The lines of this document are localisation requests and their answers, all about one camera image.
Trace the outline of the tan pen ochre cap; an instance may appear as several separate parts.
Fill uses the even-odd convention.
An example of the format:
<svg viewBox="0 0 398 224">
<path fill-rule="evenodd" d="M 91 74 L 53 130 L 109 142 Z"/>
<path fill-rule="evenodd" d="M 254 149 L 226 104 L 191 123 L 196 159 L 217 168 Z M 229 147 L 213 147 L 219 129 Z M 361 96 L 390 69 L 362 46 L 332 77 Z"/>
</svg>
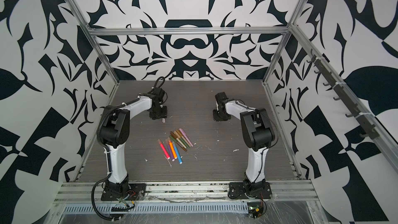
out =
<svg viewBox="0 0 398 224">
<path fill-rule="evenodd" d="M 183 139 L 182 139 L 182 137 L 179 135 L 179 133 L 175 130 L 175 131 L 173 131 L 173 133 L 174 133 L 174 135 L 175 135 L 175 137 L 176 137 L 176 140 L 178 140 L 181 144 L 182 144 L 182 146 L 184 147 L 184 148 L 187 148 L 187 145 L 185 144 L 185 142 L 183 141 Z"/>
</svg>

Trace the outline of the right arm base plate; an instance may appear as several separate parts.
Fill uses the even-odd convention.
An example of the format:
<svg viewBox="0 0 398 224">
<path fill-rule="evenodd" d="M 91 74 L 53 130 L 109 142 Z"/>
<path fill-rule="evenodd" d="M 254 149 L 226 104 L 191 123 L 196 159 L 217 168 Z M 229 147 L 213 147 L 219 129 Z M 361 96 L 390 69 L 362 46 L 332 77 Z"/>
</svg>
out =
<svg viewBox="0 0 398 224">
<path fill-rule="evenodd" d="M 230 199 L 270 199 L 271 186 L 265 180 L 258 183 L 250 183 L 245 180 L 239 183 L 229 183 L 228 197 Z"/>
</svg>

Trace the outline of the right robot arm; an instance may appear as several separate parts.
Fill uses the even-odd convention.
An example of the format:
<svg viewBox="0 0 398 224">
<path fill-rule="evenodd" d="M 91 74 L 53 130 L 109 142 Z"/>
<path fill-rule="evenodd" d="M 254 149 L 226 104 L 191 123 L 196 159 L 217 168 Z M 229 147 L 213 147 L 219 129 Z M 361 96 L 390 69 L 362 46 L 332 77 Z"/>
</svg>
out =
<svg viewBox="0 0 398 224">
<path fill-rule="evenodd" d="M 265 162 L 269 149 L 276 144 L 276 134 L 266 109 L 249 107 L 228 98 L 225 92 L 217 93 L 215 99 L 214 121 L 228 121 L 231 117 L 240 120 L 243 140 L 248 148 L 245 179 L 241 183 L 229 184 L 228 197 L 261 199 L 270 196 L 271 189 L 265 179 Z"/>
</svg>

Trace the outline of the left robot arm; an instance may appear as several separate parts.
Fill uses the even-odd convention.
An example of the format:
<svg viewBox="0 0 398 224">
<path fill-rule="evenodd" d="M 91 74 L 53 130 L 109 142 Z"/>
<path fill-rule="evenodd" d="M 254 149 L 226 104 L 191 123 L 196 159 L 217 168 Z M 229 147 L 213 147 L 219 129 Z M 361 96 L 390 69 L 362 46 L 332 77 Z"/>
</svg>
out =
<svg viewBox="0 0 398 224">
<path fill-rule="evenodd" d="M 129 176 L 125 167 L 125 143 L 130 135 L 130 120 L 142 112 L 148 112 L 152 120 L 167 118 L 167 107 L 164 106 L 167 93 L 162 89 L 165 77 L 159 77 L 151 90 L 139 94 L 137 98 L 117 106 L 104 108 L 99 122 L 96 138 L 104 148 L 107 161 L 107 175 L 97 181 L 91 190 L 91 204 L 96 215 L 109 222 L 117 222 L 122 215 L 101 213 L 95 202 L 95 190 L 104 185 L 102 200 L 123 202 L 129 198 Z"/>
</svg>

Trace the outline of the pink pen purple cap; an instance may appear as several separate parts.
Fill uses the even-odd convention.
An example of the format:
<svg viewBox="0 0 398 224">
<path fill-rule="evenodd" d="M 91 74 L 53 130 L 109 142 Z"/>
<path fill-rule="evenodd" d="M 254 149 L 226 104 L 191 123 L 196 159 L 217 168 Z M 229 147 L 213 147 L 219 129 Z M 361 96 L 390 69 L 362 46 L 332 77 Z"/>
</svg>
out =
<svg viewBox="0 0 398 224">
<path fill-rule="evenodd" d="M 179 129 L 180 133 L 183 135 L 183 137 L 187 140 L 188 144 L 190 145 L 190 147 L 193 147 L 193 144 L 191 143 L 191 141 L 189 140 L 188 136 L 186 135 L 185 131 L 183 129 Z"/>
</svg>

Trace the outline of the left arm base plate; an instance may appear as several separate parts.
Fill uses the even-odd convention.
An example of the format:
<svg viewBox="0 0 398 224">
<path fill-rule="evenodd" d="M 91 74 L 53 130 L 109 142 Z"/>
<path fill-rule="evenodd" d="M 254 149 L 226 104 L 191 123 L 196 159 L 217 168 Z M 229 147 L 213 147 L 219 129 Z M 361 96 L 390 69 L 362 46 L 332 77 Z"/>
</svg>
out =
<svg viewBox="0 0 398 224">
<path fill-rule="evenodd" d="M 101 200 L 117 201 L 120 198 L 124 200 L 134 201 L 145 196 L 146 184 L 114 184 L 106 183 Z"/>
</svg>

